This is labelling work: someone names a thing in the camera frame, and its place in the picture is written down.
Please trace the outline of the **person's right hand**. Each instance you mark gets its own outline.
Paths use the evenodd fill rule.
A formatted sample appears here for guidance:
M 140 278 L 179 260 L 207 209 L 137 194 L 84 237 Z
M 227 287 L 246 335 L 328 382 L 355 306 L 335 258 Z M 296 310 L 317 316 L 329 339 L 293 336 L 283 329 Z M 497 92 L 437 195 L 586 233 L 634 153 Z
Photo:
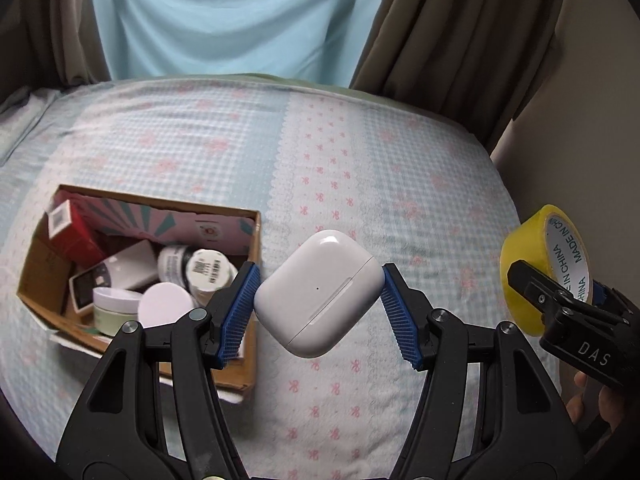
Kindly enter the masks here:
M 570 420 L 576 425 L 582 419 L 585 411 L 582 394 L 573 396 L 567 402 L 566 409 Z M 624 399 L 611 388 L 603 386 L 598 394 L 598 411 L 602 419 L 610 426 L 611 431 L 615 431 L 624 419 Z

